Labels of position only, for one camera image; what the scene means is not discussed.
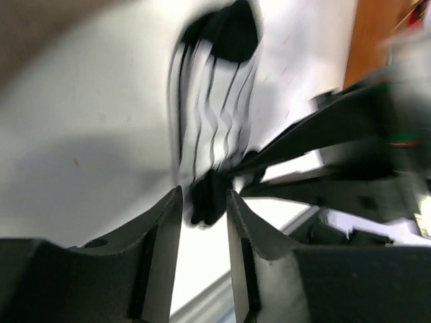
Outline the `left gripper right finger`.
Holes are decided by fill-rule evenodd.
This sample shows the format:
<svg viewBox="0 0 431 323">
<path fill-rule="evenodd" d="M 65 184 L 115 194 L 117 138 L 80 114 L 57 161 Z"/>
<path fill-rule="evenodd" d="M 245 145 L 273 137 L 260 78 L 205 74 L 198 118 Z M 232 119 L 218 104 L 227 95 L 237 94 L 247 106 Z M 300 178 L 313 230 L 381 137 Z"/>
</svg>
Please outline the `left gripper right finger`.
<svg viewBox="0 0 431 323">
<path fill-rule="evenodd" d="M 429 322 L 430 249 L 301 244 L 227 197 L 238 322 Z"/>
</svg>

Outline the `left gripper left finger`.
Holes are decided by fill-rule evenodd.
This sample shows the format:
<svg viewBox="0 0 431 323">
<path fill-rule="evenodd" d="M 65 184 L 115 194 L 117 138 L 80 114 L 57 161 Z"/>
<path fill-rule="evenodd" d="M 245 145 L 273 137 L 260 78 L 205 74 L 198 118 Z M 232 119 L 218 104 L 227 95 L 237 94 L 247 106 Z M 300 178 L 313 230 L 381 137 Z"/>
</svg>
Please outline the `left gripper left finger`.
<svg viewBox="0 0 431 323">
<path fill-rule="evenodd" d="M 1 321 L 167 322 L 182 211 L 174 188 L 80 248 L 1 240 Z"/>
</svg>

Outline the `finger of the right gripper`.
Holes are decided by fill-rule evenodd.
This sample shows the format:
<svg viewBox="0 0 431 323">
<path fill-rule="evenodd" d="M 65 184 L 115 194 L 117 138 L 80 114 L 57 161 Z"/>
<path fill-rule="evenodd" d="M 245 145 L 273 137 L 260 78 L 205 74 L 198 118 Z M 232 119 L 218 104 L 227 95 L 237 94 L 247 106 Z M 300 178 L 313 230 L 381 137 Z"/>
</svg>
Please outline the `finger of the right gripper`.
<svg viewBox="0 0 431 323">
<path fill-rule="evenodd" d="M 283 199 L 352 215 L 413 215 L 417 210 L 395 176 L 366 180 L 291 174 L 247 186 L 240 195 Z"/>
<path fill-rule="evenodd" d="M 238 168 L 267 168 L 316 149 L 377 136 L 391 147 L 416 147 L 428 142 L 413 124 L 415 116 L 397 116 L 395 85 L 378 83 L 351 87 L 316 98 L 319 109 L 291 124 L 256 156 Z"/>
</svg>

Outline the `white black striped sock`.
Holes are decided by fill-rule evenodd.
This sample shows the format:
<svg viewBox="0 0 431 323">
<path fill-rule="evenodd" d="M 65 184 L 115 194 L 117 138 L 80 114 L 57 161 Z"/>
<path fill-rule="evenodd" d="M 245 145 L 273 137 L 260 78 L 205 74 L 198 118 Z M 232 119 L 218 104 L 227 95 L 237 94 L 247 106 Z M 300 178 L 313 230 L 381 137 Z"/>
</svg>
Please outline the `white black striped sock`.
<svg viewBox="0 0 431 323">
<path fill-rule="evenodd" d="M 187 225 L 218 221 L 234 183 L 230 170 L 255 154 L 251 97 L 262 35 L 256 1 L 222 1 L 188 21 L 176 44 L 168 103 Z"/>
</svg>

